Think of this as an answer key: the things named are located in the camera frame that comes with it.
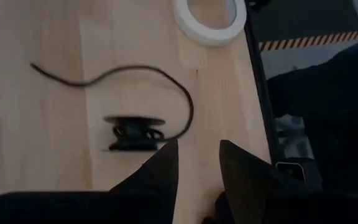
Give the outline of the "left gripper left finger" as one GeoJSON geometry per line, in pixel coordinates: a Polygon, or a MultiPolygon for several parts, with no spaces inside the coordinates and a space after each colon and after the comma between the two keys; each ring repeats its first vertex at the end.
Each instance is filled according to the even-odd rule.
{"type": "Polygon", "coordinates": [[[174,139],[110,190],[1,194],[0,223],[172,223],[178,170],[174,139]]]}

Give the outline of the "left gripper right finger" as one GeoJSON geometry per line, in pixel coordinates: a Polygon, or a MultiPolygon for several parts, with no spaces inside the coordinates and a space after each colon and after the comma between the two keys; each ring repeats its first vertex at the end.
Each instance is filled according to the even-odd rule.
{"type": "Polygon", "coordinates": [[[358,193],[296,179],[229,140],[219,163],[235,223],[358,223],[358,193]]]}

